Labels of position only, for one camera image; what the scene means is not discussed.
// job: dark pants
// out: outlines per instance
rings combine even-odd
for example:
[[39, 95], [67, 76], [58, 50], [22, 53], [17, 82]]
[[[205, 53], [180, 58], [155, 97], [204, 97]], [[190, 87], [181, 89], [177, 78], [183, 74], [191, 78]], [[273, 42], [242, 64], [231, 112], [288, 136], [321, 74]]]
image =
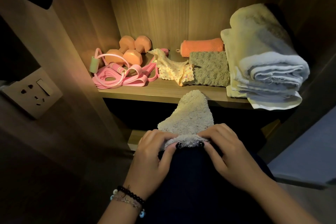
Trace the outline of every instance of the dark pants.
[[[274, 179], [262, 159], [251, 155]], [[249, 194], [217, 173], [208, 154], [198, 147], [175, 152], [169, 173], [146, 201], [145, 212], [137, 223], [272, 223]]]

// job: green towel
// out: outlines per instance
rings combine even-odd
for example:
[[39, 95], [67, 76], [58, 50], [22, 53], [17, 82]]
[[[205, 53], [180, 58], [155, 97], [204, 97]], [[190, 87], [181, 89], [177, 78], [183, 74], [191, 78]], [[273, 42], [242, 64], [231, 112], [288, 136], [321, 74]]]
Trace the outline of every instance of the green towel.
[[230, 71], [225, 52], [191, 52], [189, 63], [194, 64], [194, 80], [184, 84], [226, 87]]

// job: fingernail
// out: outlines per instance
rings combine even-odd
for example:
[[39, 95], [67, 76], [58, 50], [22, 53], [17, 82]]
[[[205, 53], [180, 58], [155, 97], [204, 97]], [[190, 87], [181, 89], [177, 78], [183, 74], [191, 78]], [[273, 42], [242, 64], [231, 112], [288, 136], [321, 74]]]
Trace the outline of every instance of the fingernail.
[[199, 141], [198, 142], [198, 147], [202, 147], [203, 148], [204, 147], [204, 142], [203, 141]]
[[181, 149], [181, 148], [182, 148], [182, 143], [178, 142], [178, 143], [176, 144], [176, 149]]

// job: black beaded bracelet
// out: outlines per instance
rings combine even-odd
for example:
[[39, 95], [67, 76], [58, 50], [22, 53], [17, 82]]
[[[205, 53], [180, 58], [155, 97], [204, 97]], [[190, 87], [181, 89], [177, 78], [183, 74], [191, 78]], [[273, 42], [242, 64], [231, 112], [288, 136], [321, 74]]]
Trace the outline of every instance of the black beaded bracelet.
[[129, 189], [126, 189], [123, 186], [118, 186], [117, 190], [125, 193], [126, 195], [130, 196], [134, 200], [138, 201], [142, 206], [144, 206], [145, 200], [143, 200], [141, 197], [138, 197], [137, 195], [135, 195], [134, 193], [132, 193]]

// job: fabric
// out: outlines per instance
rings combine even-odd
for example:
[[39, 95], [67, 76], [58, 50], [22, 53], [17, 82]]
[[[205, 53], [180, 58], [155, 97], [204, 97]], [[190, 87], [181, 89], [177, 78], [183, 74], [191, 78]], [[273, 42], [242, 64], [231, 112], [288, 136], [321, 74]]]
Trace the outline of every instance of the fabric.
[[238, 9], [230, 25], [231, 29], [221, 31], [221, 37], [231, 91], [251, 92], [247, 97], [254, 108], [274, 110], [299, 105], [302, 98], [297, 91], [308, 78], [309, 67], [274, 15], [263, 4], [251, 5]]
[[199, 141], [206, 140], [196, 134], [213, 124], [206, 97], [199, 90], [192, 90], [180, 99], [171, 116], [157, 125], [159, 130], [179, 134], [168, 140], [161, 149], [174, 142], [181, 142], [182, 147], [194, 147]]
[[164, 80], [174, 80], [179, 86], [184, 82], [194, 80], [193, 64], [189, 61], [175, 62], [167, 58], [165, 52], [161, 49], [148, 51], [156, 59], [156, 67], [159, 69], [159, 78]]
[[[267, 165], [250, 154], [274, 179]], [[199, 147], [175, 151], [168, 175], [147, 199], [145, 211], [146, 216], [137, 223], [272, 223], [248, 193], [218, 174], [204, 148]]]
[[211, 40], [191, 41], [184, 40], [181, 44], [181, 56], [188, 58], [191, 52], [221, 52], [223, 51], [223, 41], [220, 38]]
[[194, 64], [194, 80], [185, 84], [226, 87], [230, 71], [225, 52], [191, 52], [189, 62]]

